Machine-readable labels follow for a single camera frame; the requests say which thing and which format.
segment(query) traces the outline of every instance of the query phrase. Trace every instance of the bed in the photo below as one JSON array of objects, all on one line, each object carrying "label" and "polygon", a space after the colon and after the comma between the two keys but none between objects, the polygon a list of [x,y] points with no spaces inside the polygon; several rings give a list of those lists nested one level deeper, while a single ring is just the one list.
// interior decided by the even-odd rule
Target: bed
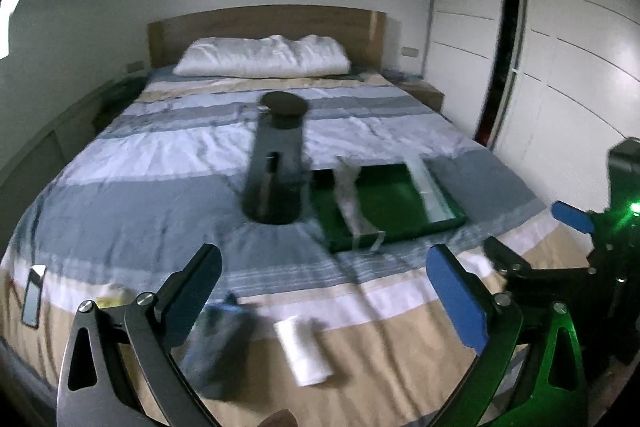
[{"label": "bed", "polygon": [[[25,212],[0,264],[0,357],[44,425],[78,304],[119,305],[157,290],[202,243],[223,253],[223,275],[209,302],[232,291],[260,323],[250,343],[241,392],[205,399],[223,425],[257,425],[289,409],[300,425],[425,425],[471,364],[424,270],[429,246],[446,243],[492,292],[501,277],[480,244],[495,235],[533,266],[585,266],[567,231],[514,172],[443,117],[388,83],[380,70],[385,15],[322,6],[255,6],[152,23],[154,72],[125,112],[49,184]],[[334,37],[357,73],[337,78],[185,78],[171,74],[197,38],[282,34]],[[310,111],[305,153],[314,169],[337,155],[361,164],[401,161],[418,151],[469,222],[460,229],[367,250],[328,253],[308,203],[291,225],[252,223],[239,208],[266,90],[290,90]],[[47,266],[40,326],[20,322],[28,269]],[[334,375],[297,387],[273,323],[313,321]],[[177,359],[200,349],[199,321]],[[124,349],[128,362],[132,358]],[[202,354],[206,363],[206,353]],[[518,360],[514,360],[515,374]],[[140,375],[132,381],[146,412],[162,415]],[[506,391],[513,378],[503,383]]]}]

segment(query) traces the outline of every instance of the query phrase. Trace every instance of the phone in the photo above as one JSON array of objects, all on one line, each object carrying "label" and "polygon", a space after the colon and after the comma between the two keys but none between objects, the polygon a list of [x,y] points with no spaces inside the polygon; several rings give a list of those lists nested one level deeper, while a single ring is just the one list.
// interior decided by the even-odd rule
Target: phone
[{"label": "phone", "polygon": [[24,293],[22,305],[22,323],[30,328],[38,329],[40,318],[40,296],[42,294],[42,282],[47,267],[44,264],[34,264],[29,270],[27,287]]}]

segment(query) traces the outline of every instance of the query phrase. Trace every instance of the white pillow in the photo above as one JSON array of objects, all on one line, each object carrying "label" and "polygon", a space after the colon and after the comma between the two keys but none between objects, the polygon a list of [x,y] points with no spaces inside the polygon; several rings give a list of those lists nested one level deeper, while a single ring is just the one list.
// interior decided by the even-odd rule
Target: white pillow
[{"label": "white pillow", "polygon": [[296,78],[348,73],[344,48],[331,37],[308,35],[289,41],[280,35],[265,39],[198,39],[174,68],[180,76]]}]

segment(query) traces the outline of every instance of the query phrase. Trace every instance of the green box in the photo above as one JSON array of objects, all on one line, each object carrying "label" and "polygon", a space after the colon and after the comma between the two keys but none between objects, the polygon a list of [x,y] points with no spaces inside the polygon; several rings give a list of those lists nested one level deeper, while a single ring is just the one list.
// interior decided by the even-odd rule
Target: green box
[{"label": "green box", "polygon": [[[420,194],[404,163],[363,167],[356,181],[360,209],[377,229],[384,230],[385,243],[407,241],[430,233],[443,232],[463,225],[464,210],[435,179],[455,217],[432,223],[426,214]],[[334,172],[321,169],[312,172],[311,204],[316,210],[331,252],[351,250],[353,237],[334,199]],[[360,238],[360,248],[368,248],[376,234]]]}]

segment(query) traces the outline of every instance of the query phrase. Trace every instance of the paper roll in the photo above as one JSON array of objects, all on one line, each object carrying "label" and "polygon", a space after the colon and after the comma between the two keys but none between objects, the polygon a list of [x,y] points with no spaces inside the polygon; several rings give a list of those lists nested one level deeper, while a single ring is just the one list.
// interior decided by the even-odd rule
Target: paper roll
[{"label": "paper roll", "polygon": [[294,315],[273,325],[296,383],[300,387],[324,382],[333,371],[322,357],[311,325]]}]

